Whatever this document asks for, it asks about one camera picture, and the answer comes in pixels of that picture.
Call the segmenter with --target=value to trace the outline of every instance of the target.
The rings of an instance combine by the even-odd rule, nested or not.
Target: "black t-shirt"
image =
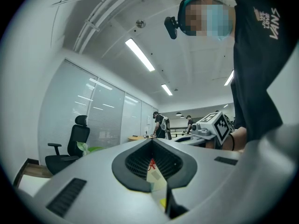
[[[160,124],[162,124],[162,120],[163,120],[163,116],[161,114],[158,114],[156,116],[156,120],[155,123],[159,122]],[[161,127],[159,126],[159,128],[156,131],[156,136],[157,138],[165,138],[165,131],[161,129]]]
[[[297,38],[272,0],[235,0],[234,79],[231,89],[236,128],[247,128],[247,140],[260,139],[282,124],[267,93]]]
[[[187,132],[189,132],[192,129],[192,124],[193,124],[193,120],[189,119],[188,120],[188,126],[191,125],[191,127],[187,130]]]

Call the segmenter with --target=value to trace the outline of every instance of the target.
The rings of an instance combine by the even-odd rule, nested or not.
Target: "blue surgical mask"
[[[206,6],[206,35],[223,40],[233,29],[233,23],[228,17],[228,10],[223,5]]]

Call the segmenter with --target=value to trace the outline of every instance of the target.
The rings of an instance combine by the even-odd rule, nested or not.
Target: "chair armrest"
[[[70,156],[70,157],[61,158],[62,161],[74,161],[74,160],[77,160],[77,159],[79,159],[78,156]]]
[[[62,146],[61,144],[48,143],[48,146],[54,147],[54,148],[55,148],[56,155],[60,155],[60,154],[59,154],[58,147],[61,147],[61,146]]]
[[[53,144],[53,143],[49,143],[48,146],[52,146],[52,147],[61,147],[61,144]]]

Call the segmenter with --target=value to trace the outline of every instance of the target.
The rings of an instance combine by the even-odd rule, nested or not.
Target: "wooden desk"
[[[128,137],[129,142],[135,141],[135,140],[143,140],[143,139],[144,139],[143,136],[137,136],[137,137],[130,136],[130,137]]]

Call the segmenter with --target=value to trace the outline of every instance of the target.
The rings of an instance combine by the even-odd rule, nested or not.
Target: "office chair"
[[[86,143],[88,139],[90,128],[87,127],[86,118],[86,115],[79,115],[75,119],[76,124],[71,130],[71,137],[67,146],[67,152],[69,155],[59,154],[58,147],[61,147],[61,144],[48,144],[48,146],[54,147],[56,152],[56,155],[46,156],[45,158],[47,168],[53,175],[82,157],[83,151],[77,147],[77,142]]]

